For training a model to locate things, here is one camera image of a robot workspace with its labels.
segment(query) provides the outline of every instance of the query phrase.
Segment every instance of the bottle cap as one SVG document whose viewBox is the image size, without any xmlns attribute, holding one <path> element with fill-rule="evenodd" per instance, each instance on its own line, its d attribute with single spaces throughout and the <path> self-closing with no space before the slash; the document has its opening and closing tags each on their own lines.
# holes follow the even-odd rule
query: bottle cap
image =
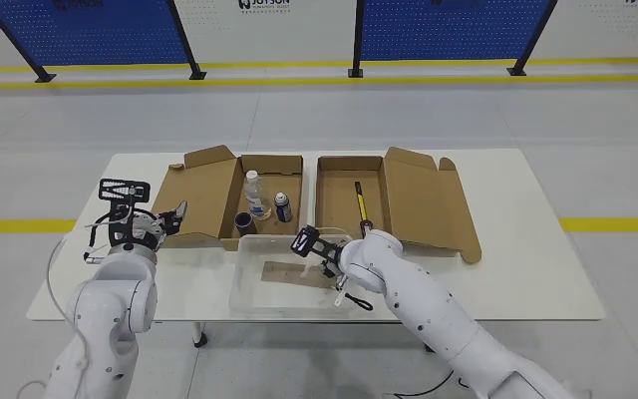
<svg viewBox="0 0 638 399">
<path fill-rule="evenodd" d="M 246 179 L 250 183 L 254 183 L 254 182 L 257 182 L 259 180 L 259 175 L 257 174 L 257 171 L 248 171 L 248 172 L 246 172 Z"/>
</svg>

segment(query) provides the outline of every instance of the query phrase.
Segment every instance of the white table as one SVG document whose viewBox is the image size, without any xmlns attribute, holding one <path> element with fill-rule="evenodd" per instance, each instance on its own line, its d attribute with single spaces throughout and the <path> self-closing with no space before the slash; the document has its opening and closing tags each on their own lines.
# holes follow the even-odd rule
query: white table
<svg viewBox="0 0 638 399">
<path fill-rule="evenodd" d="M 582 269 L 568 237 L 519 150 L 421 151 L 457 165 L 472 212 L 482 260 L 463 264 L 460 257 L 413 257 L 445 284 L 469 314 L 481 320 L 601 319 L 604 309 Z M 382 152 L 303 152 L 304 183 L 300 222 L 314 220 L 317 159 L 325 155 L 382 155 Z M 104 177 L 151 184 L 150 209 L 169 164 L 182 154 L 118 154 Z M 86 265 L 89 232 L 82 226 L 109 210 L 98 199 L 97 187 L 51 271 L 53 290 L 64 304 L 73 289 L 98 266 Z M 106 229 L 96 247 L 107 243 Z M 96 252 L 96 256 L 107 249 Z M 221 248 L 168 249 L 159 252 L 157 321 L 304 321 L 397 322 L 383 297 L 367 293 L 375 310 L 352 311 L 341 318 L 264 319 L 233 314 L 228 297 L 236 254 Z M 43 285 L 27 317 L 61 320 Z"/>
</svg>

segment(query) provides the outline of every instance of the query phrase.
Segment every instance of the white wall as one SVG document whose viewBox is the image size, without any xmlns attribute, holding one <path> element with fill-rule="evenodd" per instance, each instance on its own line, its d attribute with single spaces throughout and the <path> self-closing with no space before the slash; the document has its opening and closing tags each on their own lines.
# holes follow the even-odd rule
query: white wall
<svg viewBox="0 0 638 399">
<path fill-rule="evenodd" d="M 289 0 L 265 13 L 242 13 L 238 1 L 175 0 L 198 62 L 352 59 L 356 0 Z M 638 2 L 558 0 L 532 58 L 638 57 L 637 36 Z M 0 35 L 7 65 L 26 63 Z"/>
<path fill-rule="evenodd" d="M 18 53 L 4 33 L 0 32 L 0 66 L 26 66 L 24 58 Z"/>
<path fill-rule="evenodd" d="M 638 57 L 638 3 L 558 0 L 533 58 Z"/>
</svg>

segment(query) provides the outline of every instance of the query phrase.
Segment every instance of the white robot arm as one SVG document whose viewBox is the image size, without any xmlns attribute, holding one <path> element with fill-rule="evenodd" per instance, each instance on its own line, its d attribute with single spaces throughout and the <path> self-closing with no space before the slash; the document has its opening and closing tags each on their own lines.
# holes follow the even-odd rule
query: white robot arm
<svg viewBox="0 0 638 399">
<path fill-rule="evenodd" d="M 136 209 L 136 202 L 149 199 L 148 184 L 100 184 L 100 198 L 111 201 L 111 211 L 91 225 L 90 246 L 95 229 L 108 224 L 112 248 L 104 258 L 85 253 L 85 261 L 100 268 L 68 302 L 66 315 L 77 335 L 56 359 L 45 399 L 127 397 L 138 360 L 136 334 L 151 328 L 158 302 L 156 251 L 185 217 L 185 202 L 158 215 Z"/>
<path fill-rule="evenodd" d="M 342 285 L 349 278 L 383 294 L 397 318 L 463 375 L 479 399 L 573 399 L 544 369 L 496 341 L 424 268 L 402 259 L 403 246 L 392 235 L 374 229 L 339 248 L 306 226 L 291 248 L 335 262 Z"/>
</svg>

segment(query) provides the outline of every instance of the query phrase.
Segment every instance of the yellow line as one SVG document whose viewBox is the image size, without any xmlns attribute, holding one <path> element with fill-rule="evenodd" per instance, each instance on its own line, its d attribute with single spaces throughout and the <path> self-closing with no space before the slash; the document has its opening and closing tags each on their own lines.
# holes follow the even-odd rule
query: yellow line
<svg viewBox="0 0 638 399">
<path fill-rule="evenodd" d="M 638 232 L 638 217 L 562 217 L 569 232 Z"/>
<path fill-rule="evenodd" d="M 72 219 L 0 219 L 0 233 L 68 232 L 75 224 Z"/>
<path fill-rule="evenodd" d="M 638 232 L 638 217 L 561 217 L 567 232 Z M 71 231 L 73 219 L 0 219 L 0 233 Z"/>
<path fill-rule="evenodd" d="M 453 66 L 512 66 L 516 60 L 400 60 L 400 61 L 362 61 L 362 67 L 453 67 Z M 621 65 L 638 64 L 638 57 L 619 58 L 540 58 L 531 59 L 528 65 Z M 350 60 L 335 61 L 272 61 L 272 62 L 227 62 L 199 63 L 205 69 L 242 69 L 242 68 L 327 68 L 349 67 Z M 129 64 L 129 65 L 51 65 L 51 72 L 70 71 L 156 71 L 188 69 L 188 64 Z M 26 66 L 0 66 L 0 73 L 31 72 Z"/>
<path fill-rule="evenodd" d="M 526 77 L 503 76 L 416 76 L 369 77 L 363 79 L 335 78 L 264 78 L 264 79 L 210 79 L 203 81 L 147 80 L 51 83 L 0 83 L 0 90 L 24 89 L 152 89 L 170 87 L 237 87 L 237 86 L 298 86 L 298 85 L 439 85 L 439 84 L 571 84 L 638 82 L 638 74 L 610 75 L 536 75 Z"/>
</svg>

